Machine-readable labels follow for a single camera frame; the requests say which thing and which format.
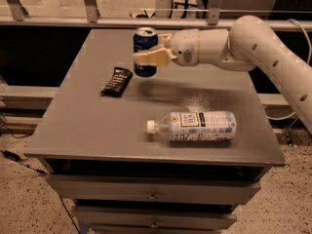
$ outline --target table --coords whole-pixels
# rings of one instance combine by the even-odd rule
[[[220,233],[265,173],[285,165],[279,143],[246,72],[171,63],[152,78],[134,75],[120,98],[101,97],[115,66],[133,70],[134,32],[91,31],[25,155],[98,233]],[[169,112],[208,110],[235,114],[233,139],[170,142],[146,132],[147,120]]]

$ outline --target wooden drawer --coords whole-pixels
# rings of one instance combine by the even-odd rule
[[[244,205],[260,189],[257,182],[48,175],[63,198]]]
[[[219,230],[194,230],[194,229],[164,229],[151,227],[120,227],[94,224],[90,226],[100,234],[220,234]]]
[[[89,225],[105,224],[150,229],[227,229],[236,220],[233,214],[207,214],[192,211],[144,208],[73,207],[72,213]]]

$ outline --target bottle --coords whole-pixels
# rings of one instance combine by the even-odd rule
[[[236,119],[229,111],[171,112],[159,121],[147,121],[147,132],[170,141],[231,139]]]

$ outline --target bottle cap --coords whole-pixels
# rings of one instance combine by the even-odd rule
[[[155,121],[147,121],[147,132],[149,134],[156,134],[156,132],[155,132]]]

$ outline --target floor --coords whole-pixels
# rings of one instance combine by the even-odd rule
[[[292,147],[276,134],[287,165],[274,168],[261,181],[261,190],[235,210],[238,221],[223,234],[312,233],[312,137],[304,129],[292,132]],[[31,137],[0,136],[1,150],[22,156]],[[34,158],[25,162],[44,169]],[[58,194],[45,177],[0,156],[0,233],[78,233]],[[72,202],[65,199],[70,209]],[[82,234],[92,230],[82,230]]]

